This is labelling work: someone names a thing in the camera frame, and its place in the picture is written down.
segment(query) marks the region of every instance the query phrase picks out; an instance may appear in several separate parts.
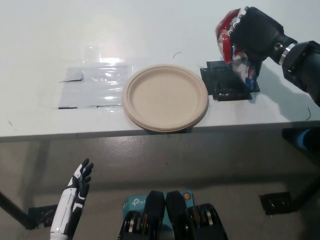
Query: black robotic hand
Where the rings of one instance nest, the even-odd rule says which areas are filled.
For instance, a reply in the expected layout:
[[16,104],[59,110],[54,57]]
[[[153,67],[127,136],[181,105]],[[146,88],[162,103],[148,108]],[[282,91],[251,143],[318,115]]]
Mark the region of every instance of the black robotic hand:
[[286,36],[284,27],[255,7],[246,7],[230,32],[231,42],[244,50],[249,59],[270,57],[279,63],[285,49],[297,41]]
[[284,78],[320,107],[320,44],[298,43],[285,35],[282,25],[255,7],[231,11],[218,28],[226,24],[231,24],[227,35],[236,52],[243,51],[249,59],[261,62],[270,57],[282,66]]

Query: paper plate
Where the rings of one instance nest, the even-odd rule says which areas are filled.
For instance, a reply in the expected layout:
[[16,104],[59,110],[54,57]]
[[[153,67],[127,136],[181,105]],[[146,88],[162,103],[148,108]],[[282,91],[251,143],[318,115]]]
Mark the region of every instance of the paper plate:
[[123,107],[138,126],[175,132],[192,126],[208,109],[202,79],[186,68],[156,65],[133,75],[123,89]]

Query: robotic hand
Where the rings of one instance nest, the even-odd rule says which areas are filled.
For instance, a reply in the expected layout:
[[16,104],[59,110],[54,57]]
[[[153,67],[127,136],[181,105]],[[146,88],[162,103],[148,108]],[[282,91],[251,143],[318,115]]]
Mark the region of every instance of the robotic hand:
[[50,240],[72,240],[89,191],[93,163],[84,160],[63,191],[50,230]]
[[270,57],[282,66],[284,78],[307,92],[320,107],[320,45],[314,41],[298,43],[286,36],[282,25],[255,7],[239,12],[228,13],[218,28],[237,16],[228,32],[236,49],[251,60],[262,62]]

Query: white table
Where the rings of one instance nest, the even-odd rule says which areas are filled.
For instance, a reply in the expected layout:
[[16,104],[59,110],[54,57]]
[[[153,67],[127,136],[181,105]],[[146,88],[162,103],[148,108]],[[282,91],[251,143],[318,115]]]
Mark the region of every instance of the white table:
[[[58,82],[77,66],[89,46],[104,45],[112,58],[133,61],[134,72],[172,63],[200,75],[221,55],[215,27],[228,11],[260,8],[299,42],[320,42],[317,0],[12,0],[0,7],[0,139],[109,137],[147,134],[121,107],[58,110]],[[145,59],[135,65],[134,59]],[[217,102],[193,132],[226,127],[314,126],[320,109],[266,60],[252,101]]]

